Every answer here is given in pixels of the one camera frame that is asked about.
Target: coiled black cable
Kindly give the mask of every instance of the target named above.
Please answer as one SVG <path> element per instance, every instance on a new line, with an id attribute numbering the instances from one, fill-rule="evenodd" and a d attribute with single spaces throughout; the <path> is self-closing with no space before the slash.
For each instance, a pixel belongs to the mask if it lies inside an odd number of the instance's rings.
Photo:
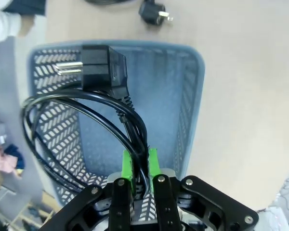
<path id="1" fill-rule="evenodd" d="M 126 105 L 119 100 L 116 100 L 106 95 L 103 92 L 85 92 L 77 89 L 80 86 L 81 82 L 75 81 L 65 84 L 63 87 L 53 92 L 48 92 L 45 94 L 30 97 L 24 102 L 24 106 L 21 111 L 22 127 L 25 135 L 25 140 L 28 143 L 34 156 L 43 166 L 48 176 L 50 176 L 50 178 L 56 181 L 59 185 L 67 188 L 74 193 L 80 192 L 83 188 L 87 186 L 86 183 L 77 179 L 77 177 L 75 177 L 69 170 L 65 169 L 60 164 L 60 162 L 53 156 L 51 150 L 48 149 L 47 145 L 43 142 L 42 137 L 37 132 L 37 126 L 40 116 L 44 113 L 50 102 L 66 105 L 77 110 L 78 112 L 84 113 L 88 117 L 101 124 L 122 143 L 126 150 L 128 150 L 131 154 L 133 161 L 136 163 L 137 168 L 139 169 L 140 176 L 145 186 L 145 194 L 147 194 L 149 190 L 148 179 L 146 177 L 146 173 L 142 168 L 143 163 L 141 163 L 141 160 L 139 159 L 139 155 L 143 154 L 143 152 L 147 150 L 147 131 L 143 120 L 133 110 L 133 108 L 129 107 L 129 105 Z M 113 123 L 111 123 L 101 114 L 77 102 L 74 99 L 92 100 L 113 107 L 117 112 L 119 112 L 125 117 L 126 123 L 124 123 L 124 125 L 129 138 L 127 138 L 122 131 L 120 131 Z M 31 121 L 31 112 L 33 109 L 37 108 L 37 106 L 39 106 L 39 108 L 35 112 L 33 121 Z M 26 125 L 31 132 L 31 136 L 28 135 L 28 129 L 26 128 Z M 49 157 L 51 161 L 56 164 L 56 166 L 59 166 L 60 170 L 65 175 L 67 175 L 68 178 L 64 178 L 60 174 L 52 170 L 52 167 L 49 166 L 45 159 L 37 152 L 36 142 L 40 144 L 44 155 L 46 157 Z"/>

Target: screw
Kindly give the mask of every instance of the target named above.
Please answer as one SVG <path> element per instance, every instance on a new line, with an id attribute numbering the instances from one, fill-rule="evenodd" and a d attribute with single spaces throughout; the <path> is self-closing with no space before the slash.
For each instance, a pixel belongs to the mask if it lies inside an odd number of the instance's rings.
<path id="1" fill-rule="evenodd" d="M 122 186 L 124 183 L 125 183 L 125 181 L 124 181 L 123 179 L 120 179 L 120 180 L 118 181 L 118 185 L 119 185 L 119 186 Z"/>
<path id="2" fill-rule="evenodd" d="M 159 181 L 159 182 L 164 182 L 164 181 L 165 181 L 165 178 L 164 178 L 163 176 L 160 176 L 160 177 L 158 177 L 158 181 Z"/>
<path id="3" fill-rule="evenodd" d="M 187 179 L 185 183 L 190 186 L 193 184 L 193 181 L 191 179 Z"/>
<path id="4" fill-rule="evenodd" d="M 244 218 L 245 223 L 252 224 L 254 222 L 254 219 L 251 216 L 246 216 Z"/>
<path id="5" fill-rule="evenodd" d="M 96 187 L 94 187 L 91 191 L 92 194 L 97 194 L 97 192 L 98 192 L 98 188 L 96 188 Z"/>

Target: blue plastic basket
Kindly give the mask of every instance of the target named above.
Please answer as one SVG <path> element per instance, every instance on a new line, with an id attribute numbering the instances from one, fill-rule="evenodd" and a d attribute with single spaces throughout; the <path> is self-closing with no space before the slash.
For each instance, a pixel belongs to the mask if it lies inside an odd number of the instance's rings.
<path id="1" fill-rule="evenodd" d="M 158 149 L 160 167 L 186 173 L 194 139 L 204 62 L 191 47 L 144 41 L 82 41 L 35 48 L 29 58 L 31 94 L 57 89 L 80 75 L 59 76 L 54 65 L 80 61 L 82 44 L 105 44 L 126 56 L 128 88 L 135 110 L 148 131 L 148 144 Z M 110 107 L 80 100 L 124 130 Z M 54 156 L 77 178 L 104 186 L 107 176 L 121 171 L 123 146 L 103 127 L 66 106 L 51 103 L 39 120 L 39 132 Z M 48 160 L 55 171 L 58 168 Z M 74 195 L 55 185 L 63 205 Z M 146 213 L 139 219 L 152 219 Z"/>

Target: gray floor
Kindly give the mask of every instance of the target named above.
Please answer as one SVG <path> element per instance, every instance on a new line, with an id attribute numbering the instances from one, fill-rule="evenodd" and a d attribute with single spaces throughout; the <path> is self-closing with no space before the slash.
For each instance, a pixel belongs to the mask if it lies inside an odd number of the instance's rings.
<path id="1" fill-rule="evenodd" d="M 39 28 L 34 28 L 28 38 L 9 38 L 0 43 L 0 120 L 5 123 L 11 142 L 19 147 L 26 162 L 21 180 L 15 178 L 13 174 L 4 174 L 4 186 L 17 192 L 16 196 L 7 195 L 0 202 L 0 211 L 10 219 L 17 215 L 27 202 L 39 203 L 44 188 L 33 156 L 23 139 L 19 119 L 20 102 L 27 97 L 26 56 L 34 43 L 38 41 L 33 38 L 36 36 L 35 30 L 43 33 L 39 26 Z"/>

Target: clothing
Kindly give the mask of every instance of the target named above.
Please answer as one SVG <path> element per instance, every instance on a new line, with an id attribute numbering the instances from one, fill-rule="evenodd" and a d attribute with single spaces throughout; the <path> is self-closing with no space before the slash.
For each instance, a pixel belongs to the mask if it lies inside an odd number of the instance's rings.
<path id="1" fill-rule="evenodd" d="M 17 36 L 21 15 L 44 15 L 46 0 L 0 0 L 0 41 Z"/>

